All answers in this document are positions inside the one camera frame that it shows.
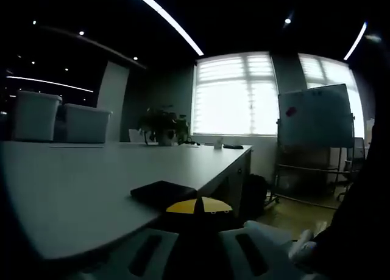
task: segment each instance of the black ceiling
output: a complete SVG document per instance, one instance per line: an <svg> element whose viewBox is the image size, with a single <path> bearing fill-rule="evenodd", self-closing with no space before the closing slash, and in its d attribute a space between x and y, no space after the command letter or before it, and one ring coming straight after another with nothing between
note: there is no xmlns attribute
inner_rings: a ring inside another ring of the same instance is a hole
<svg viewBox="0 0 390 280"><path fill-rule="evenodd" d="M368 22L368 32L381 33L388 39L385 0L155 1L187 31L204 57L242 51L290 51L342 60L364 21ZM93 89L107 59L123 62L102 49L43 27L72 33L83 30L85 37L130 58L137 56L148 68L199 58L140 0L6 0L4 4L4 67L15 75ZM292 23L285 26L288 16Z"/></svg>

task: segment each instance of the whiteboard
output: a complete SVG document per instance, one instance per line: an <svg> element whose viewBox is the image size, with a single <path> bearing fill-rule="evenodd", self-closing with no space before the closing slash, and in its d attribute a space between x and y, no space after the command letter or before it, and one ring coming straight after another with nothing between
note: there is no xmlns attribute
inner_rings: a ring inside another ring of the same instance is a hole
<svg viewBox="0 0 390 280"><path fill-rule="evenodd" d="M353 147L353 117L345 84L279 94L281 145Z"/></svg>

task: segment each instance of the white storage box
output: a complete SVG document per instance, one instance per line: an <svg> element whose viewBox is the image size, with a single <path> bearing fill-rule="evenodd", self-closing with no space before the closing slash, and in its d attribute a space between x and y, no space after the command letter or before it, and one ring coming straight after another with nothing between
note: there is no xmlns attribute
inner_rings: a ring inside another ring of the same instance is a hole
<svg viewBox="0 0 390 280"><path fill-rule="evenodd" d="M52 94L18 91L13 138L52 141L55 115L62 98Z"/></svg>
<svg viewBox="0 0 390 280"><path fill-rule="evenodd" d="M67 103L66 141L73 143L104 143L111 111Z"/></svg>

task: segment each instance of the window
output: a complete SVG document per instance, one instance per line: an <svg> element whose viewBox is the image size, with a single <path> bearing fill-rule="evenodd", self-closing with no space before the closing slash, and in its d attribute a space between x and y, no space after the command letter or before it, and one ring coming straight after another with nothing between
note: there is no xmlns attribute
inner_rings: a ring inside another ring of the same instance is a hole
<svg viewBox="0 0 390 280"><path fill-rule="evenodd" d="M268 53L198 62L194 76L192 134L276 135L277 86Z"/></svg>
<svg viewBox="0 0 390 280"><path fill-rule="evenodd" d="M308 88L345 83L351 112L355 117L355 137L364 138L364 118L358 87L348 65L331 59L299 54Z"/></svg>

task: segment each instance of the conference table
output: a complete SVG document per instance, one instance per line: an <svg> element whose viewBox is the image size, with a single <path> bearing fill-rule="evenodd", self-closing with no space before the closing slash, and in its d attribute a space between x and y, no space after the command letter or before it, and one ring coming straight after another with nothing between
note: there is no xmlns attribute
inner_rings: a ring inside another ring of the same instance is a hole
<svg viewBox="0 0 390 280"><path fill-rule="evenodd" d="M130 190L165 180L211 195L228 181L238 213L251 146L159 147L121 142L0 145L5 189L29 242L43 259L85 253L128 236L160 213Z"/></svg>

